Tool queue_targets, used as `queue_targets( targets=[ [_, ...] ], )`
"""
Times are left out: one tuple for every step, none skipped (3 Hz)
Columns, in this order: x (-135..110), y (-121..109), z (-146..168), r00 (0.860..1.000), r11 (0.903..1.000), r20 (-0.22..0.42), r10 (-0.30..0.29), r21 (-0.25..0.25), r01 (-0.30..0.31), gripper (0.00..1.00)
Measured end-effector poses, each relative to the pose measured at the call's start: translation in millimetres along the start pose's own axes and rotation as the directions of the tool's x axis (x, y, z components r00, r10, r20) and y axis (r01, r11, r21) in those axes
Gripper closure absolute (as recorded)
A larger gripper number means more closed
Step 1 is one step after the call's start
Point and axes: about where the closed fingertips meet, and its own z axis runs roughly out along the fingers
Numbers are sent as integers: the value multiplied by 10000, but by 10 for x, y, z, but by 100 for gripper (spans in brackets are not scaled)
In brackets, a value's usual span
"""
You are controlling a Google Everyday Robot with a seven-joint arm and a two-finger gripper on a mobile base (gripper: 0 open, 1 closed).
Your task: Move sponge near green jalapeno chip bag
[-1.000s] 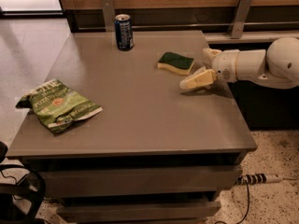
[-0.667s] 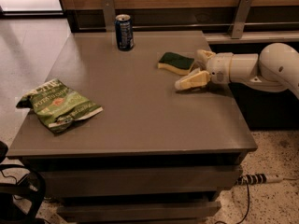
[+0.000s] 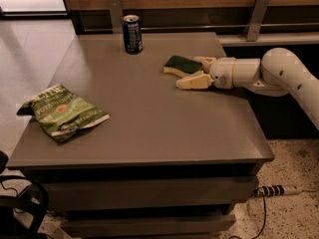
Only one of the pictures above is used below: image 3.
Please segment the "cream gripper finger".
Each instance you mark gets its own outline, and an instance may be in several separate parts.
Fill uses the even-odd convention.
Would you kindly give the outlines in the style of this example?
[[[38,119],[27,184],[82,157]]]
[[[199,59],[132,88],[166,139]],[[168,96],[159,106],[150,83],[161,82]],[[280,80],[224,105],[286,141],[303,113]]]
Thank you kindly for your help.
[[[205,90],[213,84],[213,79],[204,71],[198,71],[177,80],[175,84],[181,90]]]
[[[202,57],[202,56],[196,56],[193,58],[196,62],[199,62],[202,64],[202,69],[208,73],[210,70],[211,65],[216,61],[215,57]]]

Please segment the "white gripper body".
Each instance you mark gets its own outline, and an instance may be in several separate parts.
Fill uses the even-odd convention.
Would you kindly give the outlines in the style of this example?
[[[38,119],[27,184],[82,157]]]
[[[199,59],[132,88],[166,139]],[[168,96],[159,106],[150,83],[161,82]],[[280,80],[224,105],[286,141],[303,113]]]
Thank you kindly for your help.
[[[227,90],[233,88],[233,67],[235,61],[235,58],[220,58],[212,63],[209,73],[216,88]]]

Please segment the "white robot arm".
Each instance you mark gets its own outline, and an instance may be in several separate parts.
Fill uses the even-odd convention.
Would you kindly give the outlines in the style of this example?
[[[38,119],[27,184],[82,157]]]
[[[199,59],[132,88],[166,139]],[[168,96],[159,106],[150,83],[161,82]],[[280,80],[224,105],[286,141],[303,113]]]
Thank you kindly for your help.
[[[284,48],[271,49],[262,59],[215,59],[207,69],[177,80],[176,86],[181,90],[239,87],[269,97],[290,94],[319,129],[319,80]]]

